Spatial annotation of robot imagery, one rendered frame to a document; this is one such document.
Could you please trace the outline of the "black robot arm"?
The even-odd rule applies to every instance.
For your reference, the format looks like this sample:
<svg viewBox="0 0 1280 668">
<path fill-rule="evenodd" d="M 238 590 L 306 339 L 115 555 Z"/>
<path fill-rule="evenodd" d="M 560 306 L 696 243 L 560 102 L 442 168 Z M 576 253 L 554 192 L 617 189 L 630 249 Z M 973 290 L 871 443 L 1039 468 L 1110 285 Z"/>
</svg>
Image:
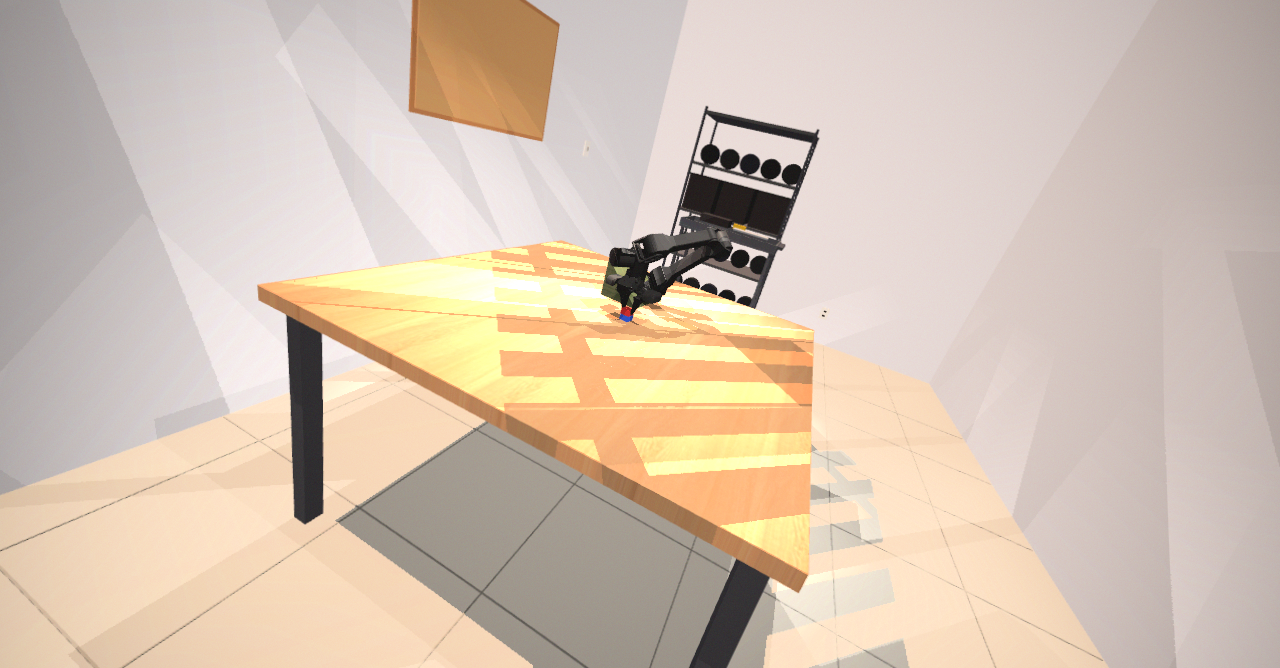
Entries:
<svg viewBox="0 0 1280 668">
<path fill-rule="evenodd" d="M 643 243 L 644 250 L 640 247 Z M 609 253 L 609 261 L 613 267 L 635 267 L 635 270 L 646 271 L 649 264 L 660 261 L 666 258 L 667 255 L 672 252 L 681 252 L 681 250 L 695 250 L 695 252 L 685 255 L 684 258 L 669 266 L 658 266 L 648 273 L 648 279 L 644 282 L 644 290 L 657 290 L 660 296 L 666 296 L 666 290 L 669 285 L 675 284 L 677 276 L 682 273 L 687 273 L 696 267 L 698 264 L 708 261 L 708 258 L 722 258 L 730 255 L 733 250 L 727 232 L 722 232 L 716 227 L 708 227 L 701 232 L 684 232 L 678 235 L 666 235 L 663 232 L 660 234 L 649 234 L 637 241 L 632 241 L 634 247 L 627 248 L 612 248 Z M 631 271 L 626 271 L 625 276 L 617 282 L 618 293 L 625 293 L 630 296 L 631 293 L 639 293 L 641 289 L 640 275 L 631 275 Z"/>
</svg>

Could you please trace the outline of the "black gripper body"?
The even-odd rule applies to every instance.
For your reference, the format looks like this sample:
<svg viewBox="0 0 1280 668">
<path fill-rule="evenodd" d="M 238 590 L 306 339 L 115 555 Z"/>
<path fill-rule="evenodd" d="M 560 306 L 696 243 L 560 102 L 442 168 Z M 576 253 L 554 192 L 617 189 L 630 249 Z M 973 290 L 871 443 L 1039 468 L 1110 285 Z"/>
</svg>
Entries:
<svg viewBox="0 0 1280 668">
<path fill-rule="evenodd" d="M 636 273 L 637 273 L 637 275 L 640 275 L 641 289 L 637 293 L 637 298 L 641 298 L 641 299 L 644 299 L 644 302 L 648 302 L 650 305 L 660 302 L 660 298 L 662 298 L 660 293 L 657 293 L 657 290 L 653 290 L 653 289 L 652 290 L 644 290 L 643 289 L 646 285 L 646 284 L 644 284 L 644 282 L 646 279 L 646 275 L 648 275 L 646 271 L 648 270 L 643 271 L 643 270 L 635 270 L 635 267 L 628 267 L 628 271 L 631 271 L 631 275 L 634 275 L 634 276 L 636 276 Z M 620 279 L 622 279 L 622 276 L 620 275 L 620 273 L 613 273 L 613 275 L 607 276 L 605 282 L 609 285 L 614 285 L 614 284 L 617 284 L 617 282 Z"/>
</svg>

